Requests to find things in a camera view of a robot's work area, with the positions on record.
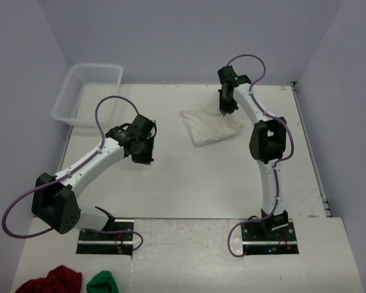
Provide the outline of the green t shirt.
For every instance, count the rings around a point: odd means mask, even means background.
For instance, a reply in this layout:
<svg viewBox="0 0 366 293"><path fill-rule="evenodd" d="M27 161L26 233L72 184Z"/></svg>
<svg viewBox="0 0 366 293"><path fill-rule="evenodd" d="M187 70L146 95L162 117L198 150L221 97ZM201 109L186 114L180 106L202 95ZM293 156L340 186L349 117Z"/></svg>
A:
<svg viewBox="0 0 366 293"><path fill-rule="evenodd" d="M112 273L103 270L96 274L86 285L88 293L119 293L117 282Z"/></svg>

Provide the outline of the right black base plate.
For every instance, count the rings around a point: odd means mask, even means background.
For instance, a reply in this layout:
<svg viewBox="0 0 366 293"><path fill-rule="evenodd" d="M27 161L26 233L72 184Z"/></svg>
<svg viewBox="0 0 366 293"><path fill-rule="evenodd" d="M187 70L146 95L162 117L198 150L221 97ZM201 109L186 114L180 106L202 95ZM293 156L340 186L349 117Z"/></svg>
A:
<svg viewBox="0 0 366 293"><path fill-rule="evenodd" d="M244 256L297 255L300 253L293 220L276 230L265 230L258 223L241 226Z"/></svg>

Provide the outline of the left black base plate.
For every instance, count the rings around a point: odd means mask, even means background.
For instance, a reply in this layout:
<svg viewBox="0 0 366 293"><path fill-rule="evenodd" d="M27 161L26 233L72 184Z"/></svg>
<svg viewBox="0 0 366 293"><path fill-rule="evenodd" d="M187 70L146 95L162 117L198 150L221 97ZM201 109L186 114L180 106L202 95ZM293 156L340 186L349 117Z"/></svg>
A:
<svg viewBox="0 0 366 293"><path fill-rule="evenodd" d="M132 233L100 234L83 230L79 233L77 255L127 255L134 250Z"/></svg>

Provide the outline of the white plastic basket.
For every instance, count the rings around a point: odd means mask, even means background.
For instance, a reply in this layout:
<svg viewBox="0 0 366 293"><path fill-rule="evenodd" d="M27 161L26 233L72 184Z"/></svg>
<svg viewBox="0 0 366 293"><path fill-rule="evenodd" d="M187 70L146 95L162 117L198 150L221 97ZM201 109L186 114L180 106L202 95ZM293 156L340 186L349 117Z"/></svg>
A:
<svg viewBox="0 0 366 293"><path fill-rule="evenodd" d="M71 67L51 112L55 121L94 128L95 108L105 97L117 95L123 68L104 63L79 63Z"/></svg>

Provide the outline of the white t shirt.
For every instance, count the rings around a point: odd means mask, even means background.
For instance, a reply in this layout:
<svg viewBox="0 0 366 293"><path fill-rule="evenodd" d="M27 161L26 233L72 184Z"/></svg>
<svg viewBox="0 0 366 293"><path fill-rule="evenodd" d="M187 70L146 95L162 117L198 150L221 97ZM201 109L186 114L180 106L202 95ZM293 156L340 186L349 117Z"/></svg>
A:
<svg viewBox="0 0 366 293"><path fill-rule="evenodd" d="M244 129L244 124L239 119L220 112L218 94L180 111L179 114L196 148L237 136Z"/></svg>

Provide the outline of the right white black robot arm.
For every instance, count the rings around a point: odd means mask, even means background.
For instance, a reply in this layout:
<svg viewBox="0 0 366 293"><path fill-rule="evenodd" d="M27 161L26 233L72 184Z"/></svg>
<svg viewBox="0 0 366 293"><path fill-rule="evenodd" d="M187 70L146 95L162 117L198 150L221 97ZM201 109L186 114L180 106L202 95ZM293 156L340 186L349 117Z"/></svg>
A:
<svg viewBox="0 0 366 293"><path fill-rule="evenodd" d="M243 235L252 241L273 240L288 224L279 182L280 161L286 149L285 120L275 117L256 99L248 76L237 75L230 65L219 69L217 75L221 84L220 112L232 114L241 107L253 125L249 152L259 166L263 201L261 218L254 217L251 223L244 223Z"/></svg>

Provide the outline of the red t shirt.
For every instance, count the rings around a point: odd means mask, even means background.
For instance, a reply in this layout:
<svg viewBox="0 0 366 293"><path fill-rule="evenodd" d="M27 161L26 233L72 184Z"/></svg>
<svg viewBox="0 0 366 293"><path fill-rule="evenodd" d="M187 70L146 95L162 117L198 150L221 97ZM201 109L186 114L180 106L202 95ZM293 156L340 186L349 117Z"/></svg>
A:
<svg viewBox="0 0 366 293"><path fill-rule="evenodd" d="M82 274L66 266L52 269L47 276L23 283L15 292L80 292Z"/></svg>

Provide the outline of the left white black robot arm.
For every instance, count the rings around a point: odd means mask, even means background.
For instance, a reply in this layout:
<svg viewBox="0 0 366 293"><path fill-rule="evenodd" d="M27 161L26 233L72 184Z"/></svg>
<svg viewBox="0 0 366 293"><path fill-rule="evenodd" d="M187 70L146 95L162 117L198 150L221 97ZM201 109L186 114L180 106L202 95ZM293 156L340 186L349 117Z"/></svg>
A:
<svg viewBox="0 0 366 293"><path fill-rule="evenodd" d="M77 199L97 177L126 157L136 164L151 164L156 133L155 121L138 114L132 123L105 132L97 146L73 165L55 175L43 173L35 184L33 215L60 234L76 228L102 240L111 238L115 231L112 214L100 207L82 208Z"/></svg>

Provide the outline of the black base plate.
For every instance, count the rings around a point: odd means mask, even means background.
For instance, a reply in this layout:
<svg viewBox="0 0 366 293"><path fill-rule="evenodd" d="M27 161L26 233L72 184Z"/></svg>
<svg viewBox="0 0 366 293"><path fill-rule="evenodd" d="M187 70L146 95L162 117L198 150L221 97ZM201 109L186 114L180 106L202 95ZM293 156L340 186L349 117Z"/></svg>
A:
<svg viewBox="0 0 366 293"><path fill-rule="evenodd" d="M132 233L100 234L83 230L79 233L77 255L127 255L134 250Z"/></svg>
<svg viewBox="0 0 366 293"><path fill-rule="evenodd" d="M241 226L244 256L297 255L300 253L293 220L276 230L265 230L258 223Z"/></svg>

